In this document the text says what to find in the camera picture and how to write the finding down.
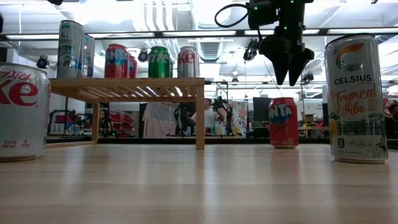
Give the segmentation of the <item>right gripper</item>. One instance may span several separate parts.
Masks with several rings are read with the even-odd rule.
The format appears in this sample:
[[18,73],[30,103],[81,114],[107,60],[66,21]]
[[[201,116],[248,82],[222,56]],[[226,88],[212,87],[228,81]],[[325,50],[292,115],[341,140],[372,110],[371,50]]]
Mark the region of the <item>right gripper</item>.
[[314,52],[302,42],[305,5],[314,0],[268,0],[271,10],[267,22],[278,21],[271,36],[259,44],[259,52],[273,64],[278,85],[282,85],[289,71],[289,85],[294,86]]

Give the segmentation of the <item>Celsius Arctic Vibe can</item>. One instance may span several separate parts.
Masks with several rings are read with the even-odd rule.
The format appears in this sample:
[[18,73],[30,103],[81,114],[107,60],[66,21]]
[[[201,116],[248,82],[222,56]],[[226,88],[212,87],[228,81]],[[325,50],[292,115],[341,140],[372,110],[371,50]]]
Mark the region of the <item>Celsius Arctic Vibe can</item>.
[[80,78],[82,75],[84,27],[63,20],[59,27],[57,78]]
[[85,35],[83,46],[83,67],[82,77],[91,78],[94,71],[95,57],[95,39],[92,36]]

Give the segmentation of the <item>orange Fanta can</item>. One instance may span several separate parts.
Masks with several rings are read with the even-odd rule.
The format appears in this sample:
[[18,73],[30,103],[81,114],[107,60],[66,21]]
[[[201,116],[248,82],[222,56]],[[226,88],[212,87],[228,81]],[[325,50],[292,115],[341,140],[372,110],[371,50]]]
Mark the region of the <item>orange Fanta can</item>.
[[129,55],[129,78],[136,78],[137,60],[134,56]]
[[104,77],[129,78],[129,54],[125,46],[108,45],[105,55]]
[[293,98],[274,98],[269,104],[270,144],[295,149],[299,144],[297,105]]

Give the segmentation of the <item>silver Diet Coke can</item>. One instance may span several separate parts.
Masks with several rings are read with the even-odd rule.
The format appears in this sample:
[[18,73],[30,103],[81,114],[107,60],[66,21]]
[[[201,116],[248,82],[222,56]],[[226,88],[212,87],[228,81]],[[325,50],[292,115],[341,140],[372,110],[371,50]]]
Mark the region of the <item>silver Diet Coke can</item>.
[[36,159],[44,153],[50,95],[45,71],[0,63],[0,162]]
[[200,58],[197,49],[182,47],[178,53],[177,77],[197,78],[200,76]]

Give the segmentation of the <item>wooden slatted shelf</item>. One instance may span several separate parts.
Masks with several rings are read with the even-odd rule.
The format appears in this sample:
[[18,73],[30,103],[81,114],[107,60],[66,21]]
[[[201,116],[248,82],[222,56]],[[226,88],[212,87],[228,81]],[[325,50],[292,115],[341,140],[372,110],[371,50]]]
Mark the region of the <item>wooden slatted shelf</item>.
[[205,148],[204,78],[52,78],[52,93],[93,106],[91,141],[60,147],[98,144],[100,104],[111,102],[194,102],[197,112],[197,150]]

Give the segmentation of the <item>black computer monitor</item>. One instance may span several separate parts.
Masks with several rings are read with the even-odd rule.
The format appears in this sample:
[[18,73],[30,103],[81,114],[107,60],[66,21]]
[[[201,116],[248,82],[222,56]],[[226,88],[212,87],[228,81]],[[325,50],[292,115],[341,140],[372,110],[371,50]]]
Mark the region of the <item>black computer monitor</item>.
[[271,98],[253,98],[253,113],[255,121],[269,121],[269,105],[271,101]]

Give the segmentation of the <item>black metal stand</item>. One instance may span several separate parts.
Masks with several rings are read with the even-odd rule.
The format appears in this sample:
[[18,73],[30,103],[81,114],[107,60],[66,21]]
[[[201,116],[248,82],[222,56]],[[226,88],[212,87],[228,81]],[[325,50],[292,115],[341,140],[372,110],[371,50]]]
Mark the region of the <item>black metal stand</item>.
[[[221,87],[221,90],[224,91],[224,92],[226,93],[226,99],[224,99],[222,96],[221,96],[221,97],[222,97],[222,99],[224,99],[224,100],[226,100],[227,102],[229,102],[229,101],[228,101],[228,100],[229,100],[229,94],[228,94],[229,84],[228,84],[228,82],[226,82],[226,81],[222,81],[222,82],[212,82],[212,81],[209,81],[209,80],[205,80],[205,85],[216,85],[216,86],[224,85],[225,87],[224,87],[224,88]],[[221,115],[221,111],[222,111],[222,110],[215,111],[215,112],[217,112],[217,113],[219,114],[219,116],[220,116],[220,115]]]

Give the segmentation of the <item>floral patterned cloth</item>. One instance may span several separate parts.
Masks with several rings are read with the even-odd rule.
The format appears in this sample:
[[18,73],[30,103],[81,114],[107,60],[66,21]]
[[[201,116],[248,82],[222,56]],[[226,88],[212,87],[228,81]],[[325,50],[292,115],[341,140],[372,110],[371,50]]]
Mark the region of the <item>floral patterned cloth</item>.
[[[248,126],[248,102],[246,100],[243,101],[228,101],[229,105],[232,108],[232,117],[231,117],[231,130],[235,136],[241,136],[243,138],[246,137],[246,131]],[[221,114],[224,116],[224,121],[215,123],[215,134],[216,135],[227,135],[226,125],[227,112],[221,108]]]

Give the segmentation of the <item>Celsius Tropical Vibe can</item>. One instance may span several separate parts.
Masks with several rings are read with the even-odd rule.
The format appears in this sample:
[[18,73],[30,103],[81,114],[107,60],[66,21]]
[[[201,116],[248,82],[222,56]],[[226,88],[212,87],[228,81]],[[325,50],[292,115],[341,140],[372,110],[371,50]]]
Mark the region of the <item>Celsius Tropical Vibe can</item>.
[[378,43],[367,33],[325,47],[331,155],[336,161],[383,164],[388,158]]

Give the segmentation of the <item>black framed linear light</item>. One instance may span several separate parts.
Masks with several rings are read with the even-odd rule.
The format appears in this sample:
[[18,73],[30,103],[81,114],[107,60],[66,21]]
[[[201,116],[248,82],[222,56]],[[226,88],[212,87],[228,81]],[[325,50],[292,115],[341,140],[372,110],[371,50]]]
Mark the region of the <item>black framed linear light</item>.
[[[307,29],[304,36],[334,36],[356,33],[375,35],[398,35],[398,27],[360,27],[360,28],[320,28]],[[224,38],[224,37],[257,37],[255,30],[167,30],[142,32],[99,32],[89,33],[96,40],[127,40],[127,39],[179,39],[179,38]],[[42,41],[58,40],[58,34],[0,34],[0,40],[10,41]]]

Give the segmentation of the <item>red parts bins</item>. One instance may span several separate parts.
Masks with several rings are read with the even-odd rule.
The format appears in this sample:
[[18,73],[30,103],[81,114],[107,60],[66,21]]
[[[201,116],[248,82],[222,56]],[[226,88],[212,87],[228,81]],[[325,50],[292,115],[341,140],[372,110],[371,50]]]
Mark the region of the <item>red parts bins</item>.
[[110,110],[109,118],[112,122],[116,137],[132,138],[134,137],[134,112]]

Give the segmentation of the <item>white board panel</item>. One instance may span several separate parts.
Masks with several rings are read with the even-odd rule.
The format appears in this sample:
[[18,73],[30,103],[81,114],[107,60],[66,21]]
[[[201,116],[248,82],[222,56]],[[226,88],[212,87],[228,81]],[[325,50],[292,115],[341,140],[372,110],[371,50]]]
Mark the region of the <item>white board panel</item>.
[[174,111],[177,106],[176,103],[149,102],[142,117],[143,138],[155,139],[174,135],[176,127]]

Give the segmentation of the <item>black table frame rail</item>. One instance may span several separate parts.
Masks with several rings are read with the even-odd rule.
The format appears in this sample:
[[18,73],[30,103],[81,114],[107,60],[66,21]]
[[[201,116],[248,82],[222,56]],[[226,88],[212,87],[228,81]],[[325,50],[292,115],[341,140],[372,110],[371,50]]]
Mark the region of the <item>black table frame rail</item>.
[[[47,147],[57,144],[196,144],[196,138],[99,138],[92,141],[90,137],[82,138],[48,138]],[[218,138],[216,136],[207,136],[205,144],[269,144],[270,140],[266,138]]]

